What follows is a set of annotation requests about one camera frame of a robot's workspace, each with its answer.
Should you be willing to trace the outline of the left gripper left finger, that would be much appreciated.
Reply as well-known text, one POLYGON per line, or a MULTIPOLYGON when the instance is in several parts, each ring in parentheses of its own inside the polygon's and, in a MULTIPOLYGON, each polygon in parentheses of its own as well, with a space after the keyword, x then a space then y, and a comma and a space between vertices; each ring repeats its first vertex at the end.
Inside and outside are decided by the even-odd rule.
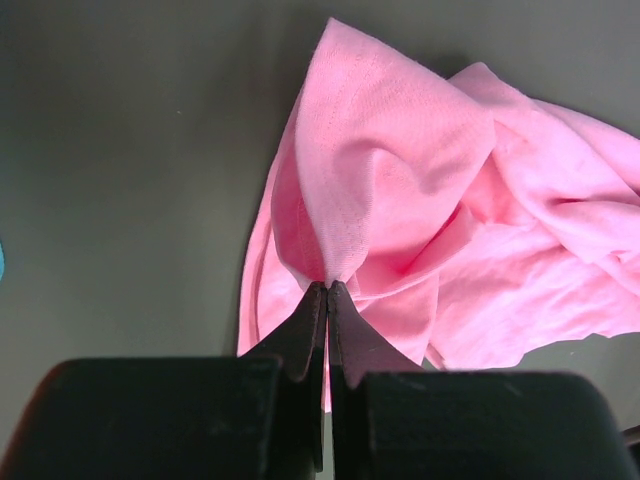
POLYGON ((323 467, 326 287, 239 357, 84 358, 28 402, 5 479, 312 479, 323 467))

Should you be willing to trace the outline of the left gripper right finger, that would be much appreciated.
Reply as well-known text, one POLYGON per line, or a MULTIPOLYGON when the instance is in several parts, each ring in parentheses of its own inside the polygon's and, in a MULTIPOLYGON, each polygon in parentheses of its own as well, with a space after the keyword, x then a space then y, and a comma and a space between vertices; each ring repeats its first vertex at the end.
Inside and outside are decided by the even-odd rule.
POLYGON ((562 372, 428 372, 327 297, 339 479, 635 479, 601 393, 562 372))

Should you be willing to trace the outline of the pink t shirt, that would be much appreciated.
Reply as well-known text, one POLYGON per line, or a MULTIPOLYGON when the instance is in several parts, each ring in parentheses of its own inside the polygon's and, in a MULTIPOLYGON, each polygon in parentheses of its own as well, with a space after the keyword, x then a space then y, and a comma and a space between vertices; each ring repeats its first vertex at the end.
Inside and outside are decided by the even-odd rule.
POLYGON ((330 20, 248 243, 238 352, 335 280, 443 370, 635 333, 639 142, 482 63, 442 78, 330 20))

